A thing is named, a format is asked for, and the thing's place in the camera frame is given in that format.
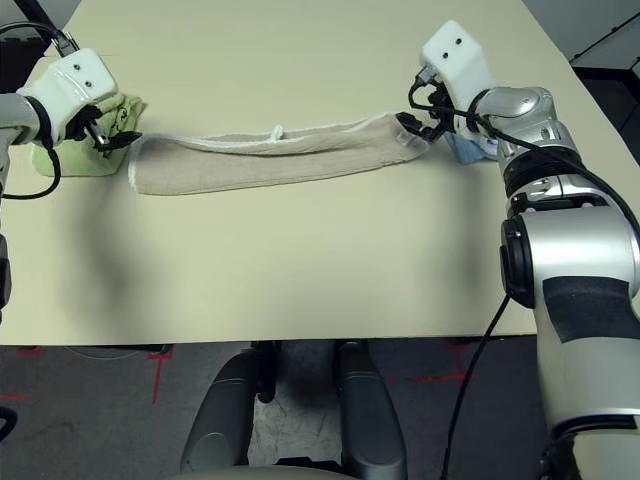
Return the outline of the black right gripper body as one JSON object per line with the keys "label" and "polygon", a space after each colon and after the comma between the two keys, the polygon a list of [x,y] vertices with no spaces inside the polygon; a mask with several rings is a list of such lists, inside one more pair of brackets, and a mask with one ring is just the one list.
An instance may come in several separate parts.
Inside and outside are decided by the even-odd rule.
{"label": "black right gripper body", "polygon": [[[431,93],[427,96],[426,104],[419,103],[415,100],[415,94],[424,88],[433,87]],[[441,81],[415,81],[409,89],[409,105],[420,111],[426,111],[432,119],[438,121],[438,126],[443,129],[454,128],[454,106],[449,93]]]}

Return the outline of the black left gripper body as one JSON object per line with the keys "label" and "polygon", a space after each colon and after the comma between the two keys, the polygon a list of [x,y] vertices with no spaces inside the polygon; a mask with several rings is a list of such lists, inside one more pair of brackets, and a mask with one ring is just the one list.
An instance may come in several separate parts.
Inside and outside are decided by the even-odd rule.
{"label": "black left gripper body", "polygon": [[97,106],[84,106],[71,120],[71,139],[82,141],[90,137],[96,150],[106,151],[109,147],[109,138],[98,125],[98,120],[102,116],[103,112]]}

